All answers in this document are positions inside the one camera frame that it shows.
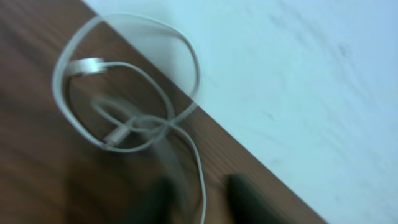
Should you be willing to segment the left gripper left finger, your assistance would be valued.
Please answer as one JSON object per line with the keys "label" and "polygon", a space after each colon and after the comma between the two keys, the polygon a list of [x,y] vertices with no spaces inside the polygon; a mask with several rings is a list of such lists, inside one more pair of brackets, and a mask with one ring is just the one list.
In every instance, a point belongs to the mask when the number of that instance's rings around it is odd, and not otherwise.
{"label": "left gripper left finger", "polygon": [[119,224],[186,223],[185,187],[175,179],[157,179],[118,219]]}

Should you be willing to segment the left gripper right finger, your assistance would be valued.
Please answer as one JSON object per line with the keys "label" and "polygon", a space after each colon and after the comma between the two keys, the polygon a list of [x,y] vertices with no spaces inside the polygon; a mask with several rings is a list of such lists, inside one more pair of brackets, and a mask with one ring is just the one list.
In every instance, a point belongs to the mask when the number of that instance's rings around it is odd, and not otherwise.
{"label": "left gripper right finger", "polygon": [[287,223],[239,174],[226,176],[226,199],[235,224]]}

